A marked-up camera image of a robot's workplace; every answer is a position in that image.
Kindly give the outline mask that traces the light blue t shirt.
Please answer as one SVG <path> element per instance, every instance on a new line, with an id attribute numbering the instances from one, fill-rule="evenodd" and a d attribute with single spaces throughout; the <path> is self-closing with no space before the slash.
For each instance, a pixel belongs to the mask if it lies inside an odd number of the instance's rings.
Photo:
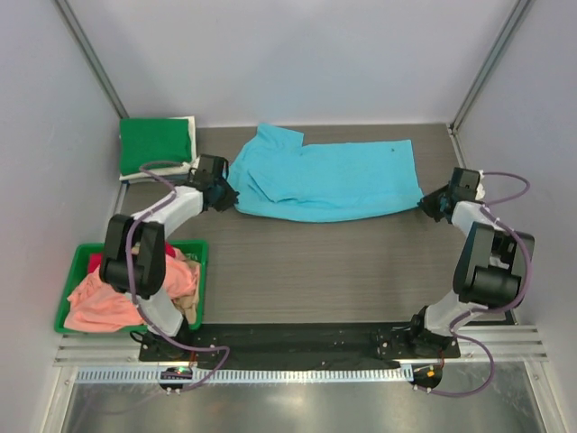
<path id="1" fill-rule="evenodd" d="M 239 212 L 333 223 L 407 211 L 423 197 L 409 140 L 306 144 L 304 138 L 258 126 L 228 175 Z"/>

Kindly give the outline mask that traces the green plastic bin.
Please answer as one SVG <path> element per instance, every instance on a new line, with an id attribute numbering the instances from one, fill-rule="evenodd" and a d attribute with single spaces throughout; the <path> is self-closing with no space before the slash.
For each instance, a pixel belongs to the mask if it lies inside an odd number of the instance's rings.
<path id="1" fill-rule="evenodd" d="M 188 240 L 188 241 L 175 241 L 170 243 L 173 247 L 179 249 L 188 258 L 201 264 L 202 271 L 200 277 L 200 291 L 199 291 L 199 304 L 197 307 L 197 321 L 190 325 L 192 329 L 197 329 L 202 323 L 202 315 L 204 308 L 204 297 L 206 288 L 206 270 L 208 265 L 208 244 L 202 240 Z M 80 331 L 74 331 L 64 327 L 64 319 L 69 313 L 69 302 L 68 295 L 81 283 L 81 281 L 87 276 L 87 265 L 89 255 L 92 253 L 102 253 L 104 251 L 104 246 L 102 244 L 81 244 L 72 259 L 72 263 L 69 269 L 69 275 L 64 286 L 63 294 L 61 295 L 60 304 L 57 309 L 54 330 L 58 334 L 68 334 Z M 124 327 L 113 333 L 128 333 L 130 331 L 144 331 L 146 329 L 145 322 L 139 326 L 129 326 Z M 112 333 L 89 333 L 89 334 L 112 334 Z"/>

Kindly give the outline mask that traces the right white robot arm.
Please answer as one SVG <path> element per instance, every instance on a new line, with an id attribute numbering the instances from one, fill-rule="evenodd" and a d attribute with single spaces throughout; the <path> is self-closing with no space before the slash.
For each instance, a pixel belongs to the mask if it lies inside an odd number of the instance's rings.
<path id="1" fill-rule="evenodd" d="M 506 227 L 483 201 L 485 173 L 455 168 L 447 184 L 424 196 L 418 207 L 465 236 L 451 290 L 411 319 L 408 350 L 417 357 L 440 355 L 456 331 L 485 314 L 516 308 L 528 288 L 535 238 Z"/>

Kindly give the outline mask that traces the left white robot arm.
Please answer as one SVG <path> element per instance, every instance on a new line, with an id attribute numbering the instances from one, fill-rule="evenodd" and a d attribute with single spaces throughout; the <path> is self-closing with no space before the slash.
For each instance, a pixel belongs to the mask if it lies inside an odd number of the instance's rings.
<path id="1" fill-rule="evenodd" d="M 229 185 L 226 158 L 202 154 L 183 183 L 175 185 L 156 173 L 174 161 L 144 163 L 139 172 L 164 184 L 163 199 L 130 216 L 116 214 L 109 220 L 99 267 L 100 279 L 130 299 L 148 331 L 160 338 L 160 350 L 169 359 L 184 359 L 189 352 L 228 355 L 226 346 L 194 347 L 189 324 L 177 310 L 165 287 L 166 237 L 188 220 L 212 208 L 223 212 L 238 201 Z"/>

